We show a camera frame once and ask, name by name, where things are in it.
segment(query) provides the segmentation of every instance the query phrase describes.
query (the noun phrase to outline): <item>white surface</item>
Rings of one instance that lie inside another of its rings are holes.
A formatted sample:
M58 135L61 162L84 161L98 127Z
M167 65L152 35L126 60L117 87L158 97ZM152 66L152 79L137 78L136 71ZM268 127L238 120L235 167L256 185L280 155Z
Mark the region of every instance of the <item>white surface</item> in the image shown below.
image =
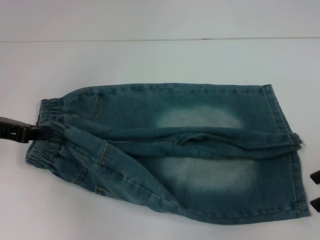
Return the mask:
M0 0L0 41L320 37L319 0Z
M0 41L320 37L318 0L0 0ZM320 186L320 39L0 42L0 116L35 123L40 100L124 83L273 84L309 200ZM300 240L320 214L221 226L153 212L67 183L0 140L1 240Z

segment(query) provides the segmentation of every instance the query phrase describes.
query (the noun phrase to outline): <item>blue denim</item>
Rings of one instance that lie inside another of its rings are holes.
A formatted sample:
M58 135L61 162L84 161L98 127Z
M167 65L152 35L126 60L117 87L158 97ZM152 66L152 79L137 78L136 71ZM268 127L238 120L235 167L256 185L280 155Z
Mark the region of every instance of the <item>blue denim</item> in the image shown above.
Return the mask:
M310 215L271 85L125 84L43 100L26 161L97 194L214 224Z

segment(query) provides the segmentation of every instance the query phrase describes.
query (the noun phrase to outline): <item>elastic waistband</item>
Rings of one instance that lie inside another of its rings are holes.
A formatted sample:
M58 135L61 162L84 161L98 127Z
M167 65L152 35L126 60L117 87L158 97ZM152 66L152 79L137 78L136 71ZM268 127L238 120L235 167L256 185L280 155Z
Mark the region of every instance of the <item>elastic waistband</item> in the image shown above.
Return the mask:
M38 168L47 169L53 163L53 158L63 143L65 126L59 123L62 111L62 99L53 98L41 101L36 126L49 126L51 137L49 140L35 140L26 152L26 162Z

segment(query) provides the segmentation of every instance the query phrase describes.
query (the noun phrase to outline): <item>black object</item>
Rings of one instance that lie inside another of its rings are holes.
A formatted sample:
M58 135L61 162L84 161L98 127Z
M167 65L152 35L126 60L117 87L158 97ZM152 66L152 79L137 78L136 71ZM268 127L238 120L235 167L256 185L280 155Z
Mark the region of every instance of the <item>black object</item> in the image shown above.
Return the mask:
M320 170L312 173L310 178L315 182L315 184L320 184Z
M311 206L314 207L314 209L320 213L320 197L318 197L317 199L315 200L312 200L310 202Z
M30 140L47 140L51 129L47 126L37 127L10 118L0 117L0 139L28 143Z

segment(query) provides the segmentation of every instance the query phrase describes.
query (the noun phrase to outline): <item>denim shorts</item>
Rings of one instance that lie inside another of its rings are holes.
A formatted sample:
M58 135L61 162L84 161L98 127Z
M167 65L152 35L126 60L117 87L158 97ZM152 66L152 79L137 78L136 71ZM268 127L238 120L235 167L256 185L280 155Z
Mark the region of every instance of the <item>denim shorts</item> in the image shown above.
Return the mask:
M271 85L124 84L41 102L26 161L91 192L213 224L310 215Z

